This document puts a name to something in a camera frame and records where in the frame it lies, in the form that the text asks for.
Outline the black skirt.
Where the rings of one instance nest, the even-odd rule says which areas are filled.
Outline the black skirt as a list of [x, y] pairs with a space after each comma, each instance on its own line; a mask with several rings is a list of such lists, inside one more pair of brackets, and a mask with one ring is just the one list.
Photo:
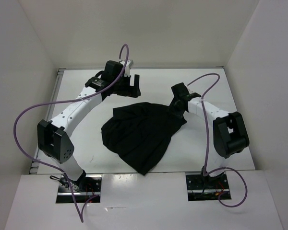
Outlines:
[[186, 124], [183, 116], [171, 114], [167, 105], [135, 103], [113, 109], [101, 128], [103, 145], [146, 175], [164, 156], [172, 136]]

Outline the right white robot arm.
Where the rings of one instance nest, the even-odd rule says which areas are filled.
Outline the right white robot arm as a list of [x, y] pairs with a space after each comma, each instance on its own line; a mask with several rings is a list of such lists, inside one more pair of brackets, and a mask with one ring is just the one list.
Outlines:
[[171, 90], [170, 114], [183, 118], [189, 112], [205, 121], [209, 152], [201, 169], [201, 183], [205, 188], [212, 188], [227, 169], [228, 158], [250, 144], [242, 114], [216, 107], [198, 93], [191, 93], [184, 83], [172, 86]]

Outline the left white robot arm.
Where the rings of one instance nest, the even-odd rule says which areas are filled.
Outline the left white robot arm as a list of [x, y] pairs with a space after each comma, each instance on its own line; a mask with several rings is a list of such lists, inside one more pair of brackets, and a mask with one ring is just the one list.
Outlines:
[[130, 84], [132, 66], [132, 60], [108, 61], [104, 70], [85, 83], [75, 102], [50, 121], [41, 120], [37, 125], [38, 148], [67, 174], [66, 181], [74, 191], [82, 191], [92, 183], [73, 156], [74, 145], [70, 137], [80, 122], [108, 96], [137, 98], [141, 95], [140, 76], [136, 74], [134, 84]]

